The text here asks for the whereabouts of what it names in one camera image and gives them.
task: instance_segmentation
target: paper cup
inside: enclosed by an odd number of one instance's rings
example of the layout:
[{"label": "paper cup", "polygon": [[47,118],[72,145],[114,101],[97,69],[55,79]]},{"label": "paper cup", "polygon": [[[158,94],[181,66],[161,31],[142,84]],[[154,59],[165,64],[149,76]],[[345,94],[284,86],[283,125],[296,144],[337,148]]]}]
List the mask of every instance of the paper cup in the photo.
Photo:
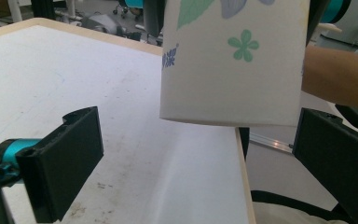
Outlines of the paper cup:
[{"label": "paper cup", "polygon": [[169,0],[160,117],[295,126],[309,6],[310,0]]}]

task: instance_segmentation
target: white table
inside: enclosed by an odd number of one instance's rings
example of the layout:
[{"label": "white table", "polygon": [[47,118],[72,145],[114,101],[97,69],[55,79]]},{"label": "white table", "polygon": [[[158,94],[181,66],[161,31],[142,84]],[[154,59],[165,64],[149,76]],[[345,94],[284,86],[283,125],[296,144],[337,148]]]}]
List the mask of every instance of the white table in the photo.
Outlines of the white table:
[{"label": "white table", "polygon": [[[62,223],[255,223],[236,130],[158,118],[160,55],[56,21],[0,28],[0,142],[99,107],[104,157]],[[4,192],[17,223],[34,223],[24,186]]]}]

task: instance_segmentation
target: human arm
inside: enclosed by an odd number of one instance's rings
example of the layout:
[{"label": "human arm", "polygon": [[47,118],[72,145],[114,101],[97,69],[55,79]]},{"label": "human arm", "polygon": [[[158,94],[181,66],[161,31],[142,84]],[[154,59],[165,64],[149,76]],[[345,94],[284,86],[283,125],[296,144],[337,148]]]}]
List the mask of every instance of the human arm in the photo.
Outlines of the human arm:
[{"label": "human arm", "polygon": [[358,54],[308,46],[302,90],[332,103],[358,107]]}]

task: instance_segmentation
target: table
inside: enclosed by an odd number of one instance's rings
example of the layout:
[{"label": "table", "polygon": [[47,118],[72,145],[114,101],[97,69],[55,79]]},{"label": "table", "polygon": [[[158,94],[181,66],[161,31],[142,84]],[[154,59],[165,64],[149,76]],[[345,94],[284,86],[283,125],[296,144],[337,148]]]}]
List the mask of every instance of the table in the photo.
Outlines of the table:
[{"label": "table", "polygon": [[[104,157],[62,223],[255,223],[238,131],[158,118],[161,52],[45,19],[0,28],[0,142],[99,107]],[[4,193],[34,223],[25,187]]]}]

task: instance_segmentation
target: green flower print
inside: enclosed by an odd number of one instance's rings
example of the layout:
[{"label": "green flower print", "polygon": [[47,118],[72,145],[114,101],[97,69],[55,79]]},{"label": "green flower print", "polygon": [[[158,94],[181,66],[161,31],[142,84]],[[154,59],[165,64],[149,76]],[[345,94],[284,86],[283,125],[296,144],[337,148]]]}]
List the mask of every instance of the green flower print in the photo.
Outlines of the green flower print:
[{"label": "green flower print", "polygon": [[241,40],[236,37],[231,37],[228,40],[228,44],[231,47],[238,49],[233,55],[236,60],[240,60],[243,57],[248,63],[252,61],[253,55],[249,49],[258,49],[259,45],[257,41],[251,41],[251,39],[252,33],[249,30],[244,30],[241,34]]}]

